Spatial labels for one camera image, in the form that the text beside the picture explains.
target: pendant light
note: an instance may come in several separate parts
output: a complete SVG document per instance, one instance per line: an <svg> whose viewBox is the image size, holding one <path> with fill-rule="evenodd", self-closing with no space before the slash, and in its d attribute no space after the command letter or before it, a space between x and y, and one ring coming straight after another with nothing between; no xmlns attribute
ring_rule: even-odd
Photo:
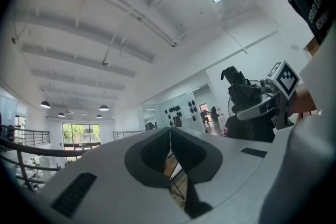
<svg viewBox="0 0 336 224"><path fill-rule="evenodd" d="M45 109L50 109L50 104L48 101L43 101L40 106L42 106Z"/></svg>
<svg viewBox="0 0 336 224"><path fill-rule="evenodd" d="M100 111L108 111L110 110L109 107L107 105L101 105L100 108L99 108Z"/></svg>

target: metal railing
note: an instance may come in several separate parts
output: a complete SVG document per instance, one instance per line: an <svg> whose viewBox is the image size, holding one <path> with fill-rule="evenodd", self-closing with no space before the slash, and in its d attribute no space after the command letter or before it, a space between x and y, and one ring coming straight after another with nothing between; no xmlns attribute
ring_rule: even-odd
<svg viewBox="0 0 336 224"><path fill-rule="evenodd" d="M9 141L8 139L5 138L0 138L0 145L4 146L5 148L9 148L11 150L16 150L18 159L17 162L1 154L0 159L18 165L20 167L22 176L16 175L16 178L23 180L27 188L31 191L33 191L31 183L44 184L45 181L28 178L25 168L45 170L45 171L58 171L60 170L60 167L50 168L50 167L41 167L25 164L22 158L22 152L34 155L51 156L51 157L76 157L76 159L77 157L81 156L83 153L86 152L84 150L82 151L46 150L44 148L20 145L12 141Z"/></svg>
<svg viewBox="0 0 336 224"><path fill-rule="evenodd" d="M142 133L145 132L146 130L143 131L123 131L123 132L112 132L113 133L113 140L119 140L124 138L127 135L130 134L137 134L137 133Z"/></svg>
<svg viewBox="0 0 336 224"><path fill-rule="evenodd" d="M21 145L38 146L50 143L50 132L19 129L0 125L0 137Z"/></svg>

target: ceiling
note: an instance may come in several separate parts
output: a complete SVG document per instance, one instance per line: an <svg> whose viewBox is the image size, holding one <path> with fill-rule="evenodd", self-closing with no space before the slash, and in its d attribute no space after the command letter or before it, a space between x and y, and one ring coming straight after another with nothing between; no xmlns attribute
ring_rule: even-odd
<svg viewBox="0 0 336 224"><path fill-rule="evenodd" d="M96 111L101 104L113 107L132 80L168 57L175 46L183 46L188 36L254 5L255 0L217 4L212 0L15 0L13 21L45 98L62 111Z"/></svg>

